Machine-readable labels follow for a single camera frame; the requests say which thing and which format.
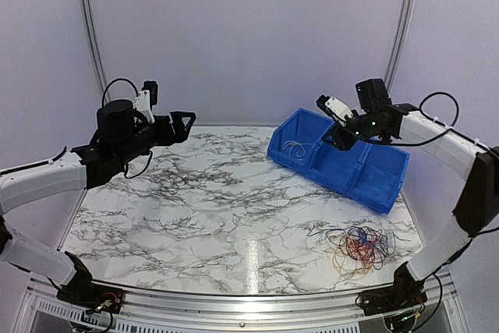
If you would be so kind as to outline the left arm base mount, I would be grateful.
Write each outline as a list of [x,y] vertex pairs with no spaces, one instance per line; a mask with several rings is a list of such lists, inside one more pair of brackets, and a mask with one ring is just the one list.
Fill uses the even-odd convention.
[[56,297],[61,301],[86,308],[89,314],[101,311],[118,314],[122,308],[124,294],[123,289],[91,283],[88,287],[80,289],[78,293],[61,287]]

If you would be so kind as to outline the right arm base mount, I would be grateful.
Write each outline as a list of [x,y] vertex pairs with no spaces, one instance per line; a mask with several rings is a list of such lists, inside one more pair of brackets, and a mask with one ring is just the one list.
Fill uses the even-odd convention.
[[362,309],[365,316],[386,314],[397,310],[419,306],[428,300],[424,289],[417,289],[407,295],[397,293],[392,286],[363,290],[355,304]]

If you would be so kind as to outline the left aluminium corner post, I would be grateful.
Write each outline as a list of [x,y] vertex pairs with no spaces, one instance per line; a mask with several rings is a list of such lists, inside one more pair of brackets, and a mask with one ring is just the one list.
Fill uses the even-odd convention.
[[111,97],[108,89],[109,80],[107,79],[105,72],[92,0],[80,0],[80,8],[83,17],[83,29],[90,53],[90,61],[93,66],[95,79],[97,81],[97,90],[101,100],[100,107],[102,107],[111,100]]

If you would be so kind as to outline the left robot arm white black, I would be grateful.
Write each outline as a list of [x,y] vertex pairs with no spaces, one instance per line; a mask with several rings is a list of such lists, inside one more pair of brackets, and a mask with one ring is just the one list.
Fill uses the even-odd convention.
[[[60,193],[103,186],[126,173],[131,161],[153,147],[186,141],[195,120],[193,112],[154,115],[144,93],[135,101],[108,102],[97,111],[97,130],[87,145],[1,172],[1,214]],[[57,282],[83,306],[98,299],[98,288],[81,260],[21,235],[5,222],[1,223],[1,260]]]

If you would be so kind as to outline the aluminium front rail frame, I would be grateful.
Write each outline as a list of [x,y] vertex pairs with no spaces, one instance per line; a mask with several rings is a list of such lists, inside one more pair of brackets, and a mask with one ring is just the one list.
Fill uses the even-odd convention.
[[98,282],[119,291],[120,309],[89,314],[61,301],[50,282],[33,276],[14,332],[468,332],[451,276],[426,281],[426,300],[392,312],[372,307],[373,288],[285,296],[167,292]]

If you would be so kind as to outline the blue three-compartment plastic bin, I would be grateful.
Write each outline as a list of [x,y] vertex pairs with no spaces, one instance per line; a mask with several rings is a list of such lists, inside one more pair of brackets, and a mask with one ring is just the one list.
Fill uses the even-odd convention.
[[336,193],[387,214],[402,189],[410,154],[362,141],[339,151],[322,141],[334,121],[298,109],[273,133],[267,156]]

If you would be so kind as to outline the right aluminium corner post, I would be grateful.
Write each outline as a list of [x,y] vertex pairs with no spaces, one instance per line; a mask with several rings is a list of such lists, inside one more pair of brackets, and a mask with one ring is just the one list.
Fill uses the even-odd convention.
[[398,65],[402,57],[405,40],[409,32],[414,4],[415,0],[402,0],[395,37],[384,74],[384,82],[389,94],[393,91],[395,85],[395,77],[398,72]]

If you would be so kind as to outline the aluminium corner post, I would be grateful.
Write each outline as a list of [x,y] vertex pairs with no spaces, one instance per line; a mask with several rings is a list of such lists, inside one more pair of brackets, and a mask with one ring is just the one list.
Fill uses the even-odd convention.
[[83,17],[83,29],[90,53],[90,61],[93,66],[95,79],[97,81],[97,90],[101,100],[100,107],[102,107],[111,100],[111,97],[108,89],[109,80],[107,79],[105,72],[92,0],[80,0],[80,8]]
[[384,74],[384,82],[389,94],[393,91],[395,85],[395,77],[398,72],[398,65],[402,57],[405,40],[409,32],[414,4],[415,0],[402,0],[395,37]]

